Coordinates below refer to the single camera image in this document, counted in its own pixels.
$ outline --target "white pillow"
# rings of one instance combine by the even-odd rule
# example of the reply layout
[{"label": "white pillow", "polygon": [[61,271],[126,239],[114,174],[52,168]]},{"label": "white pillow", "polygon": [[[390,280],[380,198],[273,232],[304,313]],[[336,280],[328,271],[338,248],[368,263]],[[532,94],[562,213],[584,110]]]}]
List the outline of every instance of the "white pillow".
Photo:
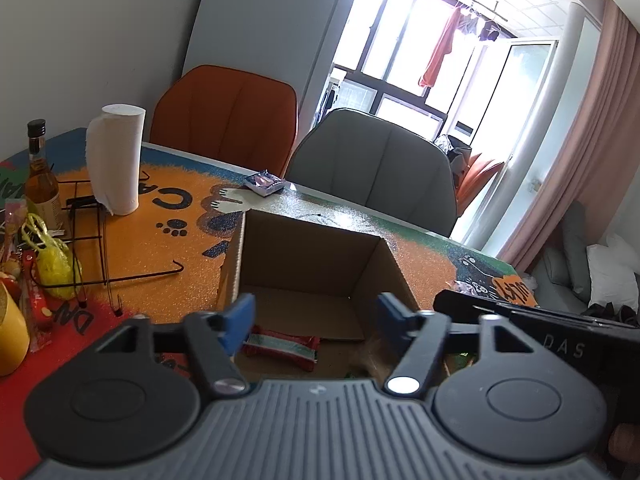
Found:
[{"label": "white pillow", "polygon": [[623,265],[631,267],[636,274],[640,274],[640,255],[617,234],[607,235],[607,245],[613,251],[615,258]]},{"label": "white pillow", "polygon": [[591,303],[613,303],[617,312],[622,305],[638,311],[638,284],[633,270],[621,264],[615,252],[602,245],[587,247],[591,275]]}]

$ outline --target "bottle cap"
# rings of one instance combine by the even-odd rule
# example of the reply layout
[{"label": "bottle cap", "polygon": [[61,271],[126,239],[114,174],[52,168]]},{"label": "bottle cap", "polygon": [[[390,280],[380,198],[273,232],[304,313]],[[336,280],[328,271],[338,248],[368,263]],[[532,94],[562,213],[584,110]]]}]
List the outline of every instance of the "bottle cap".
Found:
[{"label": "bottle cap", "polygon": [[44,119],[34,119],[33,121],[29,121],[27,123],[27,133],[30,139],[35,137],[41,137],[44,135]]}]

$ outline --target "glass bottle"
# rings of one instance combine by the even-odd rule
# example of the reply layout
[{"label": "glass bottle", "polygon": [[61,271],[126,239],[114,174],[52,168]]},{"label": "glass bottle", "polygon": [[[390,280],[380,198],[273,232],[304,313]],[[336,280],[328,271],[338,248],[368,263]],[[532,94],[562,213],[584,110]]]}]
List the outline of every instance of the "glass bottle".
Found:
[{"label": "glass bottle", "polygon": [[58,181],[47,164],[44,149],[45,121],[27,124],[29,136],[29,177],[24,184],[29,211],[39,215],[50,230],[60,229],[64,216],[60,207]]}]

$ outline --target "white paper towel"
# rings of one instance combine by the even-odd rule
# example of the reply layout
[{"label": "white paper towel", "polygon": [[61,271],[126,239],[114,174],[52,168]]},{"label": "white paper towel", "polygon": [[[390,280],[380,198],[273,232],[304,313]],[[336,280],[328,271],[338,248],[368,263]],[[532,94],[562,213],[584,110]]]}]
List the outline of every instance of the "white paper towel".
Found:
[{"label": "white paper towel", "polygon": [[140,145],[145,109],[108,105],[86,130],[86,167],[94,196],[111,214],[138,208]]}]

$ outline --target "metal rack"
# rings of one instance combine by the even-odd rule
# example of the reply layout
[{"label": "metal rack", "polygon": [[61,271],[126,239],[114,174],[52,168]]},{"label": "metal rack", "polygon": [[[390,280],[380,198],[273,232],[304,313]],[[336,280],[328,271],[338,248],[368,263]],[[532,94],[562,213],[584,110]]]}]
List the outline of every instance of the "metal rack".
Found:
[{"label": "metal rack", "polygon": [[[142,171],[145,175],[144,178],[140,178],[140,182],[145,182],[149,180],[149,174],[146,171]],[[96,201],[94,196],[78,196],[78,184],[87,184],[89,180],[60,180],[59,184],[73,184],[74,185],[74,196],[73,198],[69,198],[66,200],[66,207],[63,207],[63,210],[68,211],[69,215],[69,223],[71,225],[71,236],[69,238],[61,238],[61,240],[69,245],[71,245],[71,253],[73,255],[73,263],[72,263],[72,273],[73,273],[73,283],[62,283],[60,285],[44,285],[37,280],[36,276],[33,272],[33,267],[31,267],[31,279],[36,283],[36,285],[41,288],[63,288],[66,286],[72,286],[76,294],[78,295],[78,303],[81,308],[86,307],[86,291],[85,285],[98,285],[103,284],[107,286],[107,295],[109,297],[109,306],[111,307],[112,312],[115,316],[122,315],[122,298],[119,294],[117,294],[117,303],[114,305],[113,302],[113,294],[111,292],[111,283],[114,282],[127,282],[129,280],[141,280],[143,278],[155,278],[158,276],[167,276],[169,274],[178,274],[184,270],[184,265],[176,260],[172,260],[172,263],[177,266],[175,269],[171,270],[161,270],[159,272],[148,272],[146,274],[133,274],[130,276],[123,276],[119,278],[112,278],[109,274],[109,260],[108,260],[108,252],[107,252],[107,224],[106,224],[106,211],[102,204]],[[79,209],[95,209],[96,211],[96,229],[97,234],[92,236],[81,236],[76,237],[76,212]],[[85,281],[82,278],[82,273],[80,273],[80,283],[76,281],[76,242],[81,242],[84,240],[98,240],[98,250],[100,252],[100,280],[91,280]],[[78,294],[78,286],[80,287],[80,291],[82,294],[82,299]]]}]

